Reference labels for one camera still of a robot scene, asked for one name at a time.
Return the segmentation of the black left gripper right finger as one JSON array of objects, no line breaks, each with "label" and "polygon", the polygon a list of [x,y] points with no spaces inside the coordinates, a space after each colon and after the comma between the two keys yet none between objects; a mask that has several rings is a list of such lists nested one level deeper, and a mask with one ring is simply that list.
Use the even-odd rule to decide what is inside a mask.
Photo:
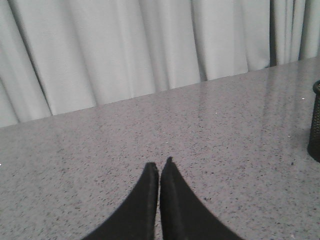
[{"label": "black left gripper right finger", "polygon": [[165,240],[240,240],[197,198],[169,157],[160,178],[160,215]]}]

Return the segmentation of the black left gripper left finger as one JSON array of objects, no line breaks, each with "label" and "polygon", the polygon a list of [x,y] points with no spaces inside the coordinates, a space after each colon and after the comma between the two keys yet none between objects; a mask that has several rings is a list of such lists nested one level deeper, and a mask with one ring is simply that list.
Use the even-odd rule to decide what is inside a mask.
[{"label": "black left gripper left finger", "polygon": [[143,172],[123,203],[85,240],[153,240],[158,204],[159,172],[154,162]]}]

